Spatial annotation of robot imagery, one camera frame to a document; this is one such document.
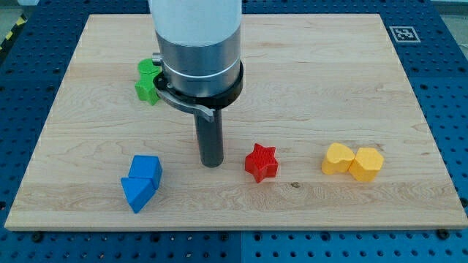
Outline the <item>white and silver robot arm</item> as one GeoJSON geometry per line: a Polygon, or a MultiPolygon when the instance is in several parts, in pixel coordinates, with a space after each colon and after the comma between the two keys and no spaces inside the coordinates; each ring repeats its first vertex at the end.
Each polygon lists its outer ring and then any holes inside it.
{"type": "Polygon", "coordinates": [[[156,93],[170,106],[204,118],[228,106],[241,84],[239,0],[150,0],[162,68],[156,93]]]}

